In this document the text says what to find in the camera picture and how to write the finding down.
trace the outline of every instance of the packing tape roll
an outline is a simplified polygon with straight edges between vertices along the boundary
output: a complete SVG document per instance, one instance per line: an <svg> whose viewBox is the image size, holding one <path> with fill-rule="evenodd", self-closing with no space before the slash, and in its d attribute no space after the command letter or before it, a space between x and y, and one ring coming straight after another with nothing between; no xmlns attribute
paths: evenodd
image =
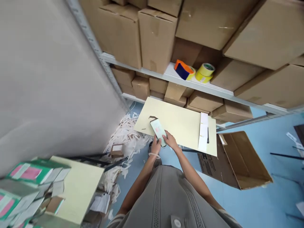
<svg viewBox="0 0 304 228"><path fill-rule="evenodd" d="M210 63L203 63L198 70L198 72L205 77L209 77L214 71L215 67L212 66Z"/></svg>
<svg viewBox="0 0 304 228"><path fill-rule="evenodd" d="M186 80L191 80L193 78L193 76L195 76L195 74L196 74L196 70L191 66L189 66L189 67L193 70L193 73L189 74L189 76L187 77Z"/></svg>
<svg viewBox="0 0 304 228"><path fill-rule="evenodd" d="M204 76L199 71L196 72L196 75L195 75L196 80L198 80L201 83L207 83L207 82L209 82L212 77L213 77L213 75Z"/></svg>

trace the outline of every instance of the small brown box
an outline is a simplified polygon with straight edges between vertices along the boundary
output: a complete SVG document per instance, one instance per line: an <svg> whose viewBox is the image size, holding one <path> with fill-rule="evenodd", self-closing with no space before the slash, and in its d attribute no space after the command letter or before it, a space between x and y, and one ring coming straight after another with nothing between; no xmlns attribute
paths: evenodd
<svg viewBox="0 0 304 228"><path fill-rule="evenodd" d="M226 122L238 123L252 119L249 106L230 100L224 100L224 105L212 111L212 117Z"/></svg>
<svg viewBox="0 0 304 228"><path fill-rule="evenodd" d="M150 96L149 79L136 76L132 81L132 85L137 98L146 100Z"/></svg>
<svg viewBox="0 0 304 228"><path fill-rule="evenodd" d="M153 91L153 90L150 91L150 96L154 96L154 97L157 97L159 99L164 99L164 97L165 97L165 95L163 93L156 92L156 91Z"/></svg>
<svg viewBox="0 0 304 228"><path fill-rule="evenodd" d="M183 93L185 92L187 87L179 84L175 84L173 82L168 83L168 87L165 93L165 97L171 100L178 101Z"/></svg>
<svg viewBox="0 0 304 228"><path fill-rule="evenodd" d="M142 66L163 74L171 59L177 18L149 8L139 11L138 17Z"/></svg>
<svg viewBox="0 0 304 228"><path fill-rule="evenodd" d="M154 90L156 92L160 92L165 94L167 87L168 87L168 82L162 79L158 79L158 78L154 78L154 77L150 77L149 78L150 81L150 89Z"/></svg>
<svg viewBox="0 0 304 228"><path fill-rule="evenodd" d="M223 105L223 99L196 90L189 97L189 105L202 110L213 111Z"/></svg>
<svg viewBox="0 0 304 228"><path fill-rule="evenodd" d="M169 98L165 97L164 101L167 102L167 103L176 105L176 106L184 107L186 102L187 102L187 98L186 97L181 97L178 101L176 101L176 100L172 100L172 99L169 99Z"/></svg>
<svg viewBox="0 0 304 228"><path fill-rule="evenodd" d="M189 110L192 110L192 111L196 111L196 112L203 112L203 113L207 113L207 114L210 113L209 111L205 111L205 110L198 109L198 108L195 108L195 107L190 106L190 105L189 105L189 99L187 99L187 103L186 103L186 105L184 106L184 108L189 109Z"/></svg>
<svg viewBox="0 0 304 228"><path fill-rule="evenodd" d="M132 81L135 77L135 72L132 70L116 69L111 67L111 70L118 84L132 87Z"/></svg>

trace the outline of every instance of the small box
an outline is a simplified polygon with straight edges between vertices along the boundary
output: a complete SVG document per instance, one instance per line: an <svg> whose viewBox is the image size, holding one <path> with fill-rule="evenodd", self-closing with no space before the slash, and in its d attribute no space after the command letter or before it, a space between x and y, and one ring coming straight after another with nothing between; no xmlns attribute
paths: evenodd
<svg viewBox="0 0 304 228"><path fill-rule="evenodd" d="M174 17L178 17L182 2L182 0L148 0L148 5Z"/></svg>
<svg viewBox="0 0 304 228"><path fill-rule="evenodd" d="M304 67L288 65L264 71L238 88L234 96L258 105L270 103L289 109L304 104L303 85Z"/></svg>
<svg viewBox="0 0 304 228"><path fill-rule="evenodd" d="M222 50L257 2L184 0L176 36Z"/></svg>
<svg viewBox="0 0 304 228"><path fill-rule="evenodd" d="M198 153L202 173L245 190L273 180L244 131L217 134L217 157Z"/></svg>
<svg viewBox="0 0 304 228"><path fill-rule="evenodd" d="M115 144L112 146L112 149L110 151L110 155L112 158L118 158L118 157L123 157L123 144Z"/></svg>
<svg viewBox="0 0 304 228"><path fill-rule="evenodd" d="M144 74L144 73L141 73L141 72L136 72L136 75L141 76L143 78L150 78L151 77L150 75L147 75L147 74Z"/></svg>
<svg viewBox="0 0 304 228"><path fill-rule="evenodd" d="M224 57L213 73L210 83L235 91L264 70L266 69L259 66Z"/></svg>
<svg viewBox="0 0 304 228"><path fill-rule="evenodd" d="M188 66L193 66L201 49L200 44L176 37L171 62L181 60Z"/></svg>
<svg viewBox="0 0 304 228"><path fill-rule="evenodd" d="M160 92L165 94L167 87L168 87L168 82L162 79L150 77L149 78L150 82L150 89L156 92Z"/></svg>
<svg viewBox="0 0 304 228"><path fill-rule="evenodd" d="M194 92L194 89L187 87L182 95L182 97L190 97L191 94Z"/></svg>
<svg viewBox="0 0 304 228"><path fill-rule="evenodd" d="M223 104L222 98L197 90L189 97L190 106L206 111L213 111Z"/></svg>
<svg viewBox="0 0 304 228"><path fill-rule="evenodd" d="M117 61L141 69L138 11L132 5L109 4L100 7L99 27L95 33L99 42L110 50Z"/></svg>
<svg viewBox="0 0 304 228"><path fill-rule="evenodd" d="M224 100L224 105L212 111L212 117L226 122L238 123L252 119L253 115L249 106Z"/></svg>
<svg viewBox="0 0 304 228"><path fill-rule="evenodd" d="M111 70L118 84L132 87L132 80L135 77L135 72L132 70L116 69L111 67Z"/></svg>
<svg viewBox="0 0 304 228"><path fill-rule="evenodd" d="M0 180L0 220L26 210L38 195L39 190L19 181Z"/></svg>
<svg viewBox="0 0 304 228"><path fill-rule="evenodd" d="M139 11L138 17L142 66L163 74L171 59L177 18L148 8Z"/></svg>
<svg viewBox="0 0 304 228"><path fill-rule="evenodd" d="M140 8L144 9L148 5L148 0L128 0L128 3Z"/></svg>
<svg viewBox="0 0 304 228"><path fill-rule="evenodd" d="M150 96L149 79L136 76L132 85L137 98L146 100Z"/></svg>
<svg viewBox="0 0 304 228"><path fill-rule="evenodd" d="M171 100L180 100L187 87L173 82L168 83L165 97Z"/></svg>
<svg viewBox="0 0 304 228"><path fill-rule="evenodd" d="M167 103L176 105L176 106L184 107L186 102L187 102L187 98L186 97L181 97L178 101L176 101L176 100L172 100L172 99L169 99L169 98L165 97L164 101L167 102Z"/></svg>
<svg viewBox="0 0 304 228"><path fill-rule="evenodd" d="M119 84L119 87L120 87L120 89L121 89L121 91L122 91L123 93L130 94L130 95L132 95L132 96L135 96L135 92L134 92L133 87L126 86L126 85L122 85L122 84Z"/></svg>
<svg viewBox="0 0 304 228"><path fill-rule="evenodd" d="M165 97L165 95L163 93L159 93L159 92L156 92L153 90L150 91L150 96L157 97L159 99L164 99L164 97Z"/></svg>
<svg viewBox="0 0 304 228"><path fill-rule="evenodd" d="M196 112L203 112L203 113L207 113L207 114L210 113L209 111L205 111L205 110L198 109L198 108L195 108L195 107L190 106L190 105L189 105L189 99L187 99L187 103L186 103L186 105L184 106L184 108L189 109L189 110L192 110L192 111L196 111Z"/></svg>

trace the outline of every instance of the cardboard box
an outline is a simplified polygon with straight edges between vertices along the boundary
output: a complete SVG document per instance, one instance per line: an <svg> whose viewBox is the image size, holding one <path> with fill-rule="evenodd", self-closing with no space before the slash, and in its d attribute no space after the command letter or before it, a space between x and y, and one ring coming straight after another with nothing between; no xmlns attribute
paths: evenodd
<svg viewBox="0 0 304 228"><path fill-rule="evenodd" d="M216 137L217 157L198 153L202 173L240 190L273 182L244 131Z"/></svg>
<svg viewBox="0 0 304 228"><path fill-rule="evenodd" d="M2 206L0 220L5 220L26 210L38 193L39 190L22 182L10 179L0 180L0 201Z"/></svg>
<svg viewBox="0 0 304 228"><path fill-rule="evenodd" d="M212 111L212 117L226 122L238 123L252 119L253 115L249 106L224 100L224 105Z"/></svg>
<svg viewBox="0 0 304 228"><path fill-rule="evenodd" d="M49 166L41 159L21 162L12 169L6 178L26 181L34 184L46 184L53 182L62 167Z"/></svg>
<svg viewBox="0 0 304 228"><path fill-rule="evenodd" d="M276 71L267 70L238 88L234 95L258 105L270 103L294 108L304 104L303 75L304 67L296 65L284 66Z"/></svg>
<svg viewBox="0 0 304 228"><path fill-rule="evenodd" d="M165 93L165 97L178 101L185 92L186 88L187 88L186 86L169 82Z"/></svg>
<svg viewBox="0 0 304 228"><path fill-rule="evenodd" d="M188 66L193 66L201 49L200 44L176 37L171 62L176 63L177 60L181 60Z"/></svg>
<svg viewBox="0 0 304 228"><path fill-rule="evenodd" d="M189 97L190 106L206 111L213 111L223 104L222 98L197 90Z"/></svg>
<svg viewBox="0 0 304 228"><path fill-rule="evenodd" d="M185 0L176 36L222 50L257 2Z"/></svg>
<svg viewBox="0 0 304 228"><path fill-rule="evenodd" d="M144 74L144 73L141 73L141 72L136 72L136 75L144 77L144 78L150 78L151 77L150 75L147 75L147 74Z"/></svg>
<svg viewBox="0 0 304 228"><path fill-rule="evenodd" d="M137 98L146 100L150 96L149 79L136 76L132 81L132 85Z"/></svg>
<svg viewBox="0 0 304 228"><path fill-rule="evenodd" d="M132 81L135 77L135 72L132 70L116 69L111 67L111 70L118 84L132 87Z"/></svg>
<svg viewBox="0 0 304 228"><path fill-rule="evenodd" d="M98 9L99 7L110 4L110 0L79 0L79 3L82 7L82 10L85 14L86 19L91 27L92 32L95 35L95 38L102 49L102 51L107 52L109 54L113 54L110 50L110 47L105 45L102 42L102 32L99 31L99 18L98 18Z"/></svg>
<svg viewBox="0 0 304 228"><path fill-rule="evenodd" d="M114 2L116 2L117 4L124 6L127 4L127 0L112 0Z"/></svg>
<svg viewBox="0 0 304 228"><path fill-rule="evenodd" d="M188 98L191 96L191 94L193 92L194 92L194 89L187 87L182 96Z"/></svg>
<svg viewBox="0 0 304 228"><path fill-rule="evenodd" d="M178 17L182 2L182 0L148 0L148 5L174 17Z"/></svg>
<svg viewBox="0 0 304 228"><path fill-rule="evenodd" d="M220 63L222 57L223 54L221 51L202 46L200 53L193 64L193 67L195 69L199 69L203 63L210 63L216 68Z"/></svg>
<svg viewBox="0 0 304 228"><path fill-rule="evenodd" d="M165 94L151 90L150 96L157 97L159 99L164 99Z"/></svg>
<svg viewBox="0 0 304 228"><path fill-rule="evenodd" d="M215 123L221 125L227 123L227 121L215 119Z"/></svg>
<svg viewBox="0 0 304 228"><path fill-rule="evenodd" d="M123 144L112 145L110 155L112 156L112 158L123 157Z"/></svg>
<svg viewBox="0 0 304 228"><path fill-rule="evenodd" d="M185 104L187 103L187 98L186 97L181 97L178 101L176 101L176 100L172 100L172 99L169 99L169 98L165 97L164 101L167 102L167 103L176 105L176 106L184 107Z"/></svg>
<svg viewBox="0 0 304 228"><path fill-rule="evenodd" d="M177 18L148 8L139 11L138 17L142 66L163 74L171 59Z"/></svg>
<svg viewBox="0 0 304 228"><path fill-rule="evenodd" d="M234 59L277 70L304 53L304 26L297 26L300 24L301 3L261 1L223 52Z"/></svg>
<svg viewBox="0 0 304 228"><path fill-rule="evenodd" d="M235 91L264 70L265 68L259 66L224 57L213 73L210 83Z"/></svg>
<svg viewBox="0 0 304 228"><path fill-rule="evenodd" d="M98 9L98 36L103 46L110 50L118 62L140 69L142 61L138 11L139 9L132 5L102 6Z"/></svg>
<svg viewBox="0 0 304 228"><path fill-rule="evenodd" d="M132 96L135 96L135 92L134 92L134 89L133 87L129 87L129 86L126 86L126 85L122 85L122 84L119 84L119 87L121 89L121 91L123 93L126 93L126 94L130 94Z"/></svg>
<svg viewBox="0 0 304 228"><path fill-rule="evenodd" d="M158 79L158 78L154 78L154 77L150 77L149 78L150 81L150 89L154 90L156 92L160 92L165 94L167 87L168 87L168 82L162 79Z"/></svg>
<svg viewBox="0 0 304 228"><path fill-rule="evenodd" d="M148 0L128 0L128 3L140 8L140 9L144 9L147 7L148 5Z"/></svg>
<svg viewBox="0 0 304 228"><path fill-rule="evenodd" d="M205 111L205 110L198 109L198 108L195 108L195 107L190 106L190 105L189 105L189 99L187 99L187 103L186 103L186 105L184 106L184 108L189 109L189 110L192 110L192 111L196 111L196 112L203 112L203 113L207 113L207 114L210 113L209 111Z"/></svg>

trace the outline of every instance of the white paper strip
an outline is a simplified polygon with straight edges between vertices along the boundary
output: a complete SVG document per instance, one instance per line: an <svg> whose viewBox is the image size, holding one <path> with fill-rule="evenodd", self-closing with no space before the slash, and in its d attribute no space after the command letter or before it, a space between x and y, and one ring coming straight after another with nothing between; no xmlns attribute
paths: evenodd
<svg viewBox="0 0 304 228"><path fill-rule="evenodd" d="M199 145L198 149L201 151L207 151L207 139L208 139L208 114L200 113L200 125L199 125Z"/></svg>

